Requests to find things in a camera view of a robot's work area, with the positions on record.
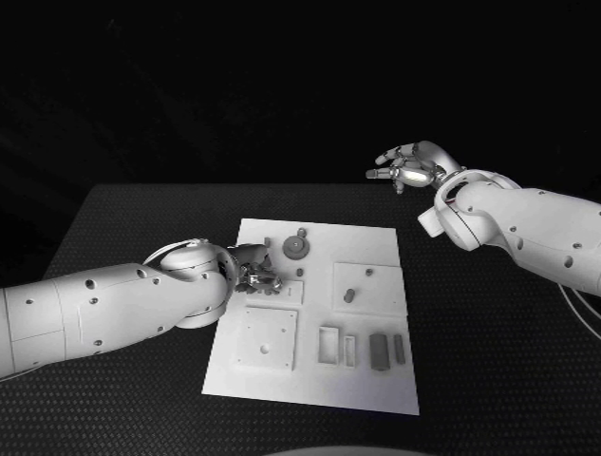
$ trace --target black table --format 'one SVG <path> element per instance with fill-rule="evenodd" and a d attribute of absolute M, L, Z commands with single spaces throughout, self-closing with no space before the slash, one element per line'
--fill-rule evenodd
<path fill-rule="evenodd" d="M 46 272 L 141 262 L 187 238 L 232 245 L 244 218 L 396 228 L 421 416 L 202 395 L 210 325 L 0 384 L 0 454 L 601 454 L 601 342 L 500 249 L 428 237 L 432 195 L 380 182 L 101 185 Z"/>

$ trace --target white board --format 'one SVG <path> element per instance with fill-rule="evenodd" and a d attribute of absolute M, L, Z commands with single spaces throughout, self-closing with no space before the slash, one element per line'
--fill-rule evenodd
<path fill-rule="evenodd" d="M 291 260 L 284 256 L 282 243 L 295 236 L 300 227 L 307 230 L 310 252 L 303 259 Z M 301 305 L 278 305 L 264 299 L 248 303 L 246 294 L 232 295 L 218 321 L 203 394 L 418 415 L 406 317 L 396 314 L 398 309 L 406 309 L 403 299 L 402 306 L 395 304 L 395 315 L 334 312 L 334 264 L 398 268 L 396 230 L 245 218 L 236 244 L 262 243 L 264 238 L 271 240 L 268 254 L 281 279 L 304 283 Z M 304 270 L 300 277 L 298 268 Z M 291 370 L 238 366 L 233 354 L 246 308 L 297 312 Z M 339 329 L 336 366 L 317 362 L 320 327 Z M 386 371 L 372 370 L 369 366 L 369 335 L 373 333 L 385 333 L 391 341 L 395 334 L 402 336 L 405 364 L 396 363 L 391 344 Z M 353 368 L 343 359 L 346 337 L 354 337 Z"/>

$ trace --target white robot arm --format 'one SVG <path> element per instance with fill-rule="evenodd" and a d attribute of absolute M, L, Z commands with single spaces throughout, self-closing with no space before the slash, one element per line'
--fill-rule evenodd
<path fill-rule="evenodd" d="M 601 204 L 540 189 L 522 189 L 504 176 L 467 170 L 432 142 L 391 149 L 369 179 L 437 188 L 434 206 L 419 215 L 428 234 L 447 233 L 467 251 L 501 247 L 516 264 L 558 284 L 601 296 Z"/>
<path fill-rule="evenodd" d="M 159 269 L 147 264 L 163 254 Z M 0 381 L 45 364 L 110 352 L 222 316 L 232 291 L 277 293 L 264 245 L 190 239 L 144 264 L 92 269 L 0 290 Z"/>

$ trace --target black background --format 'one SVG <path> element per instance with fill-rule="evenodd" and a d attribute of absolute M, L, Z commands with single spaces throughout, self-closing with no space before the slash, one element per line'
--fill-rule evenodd
<path fill-rule="evenodd" d="M 0 287 L 97 183 L 360 182 L 431 140 L 601 202 L 601 7 L 350 12 L 0 18 Z"/>

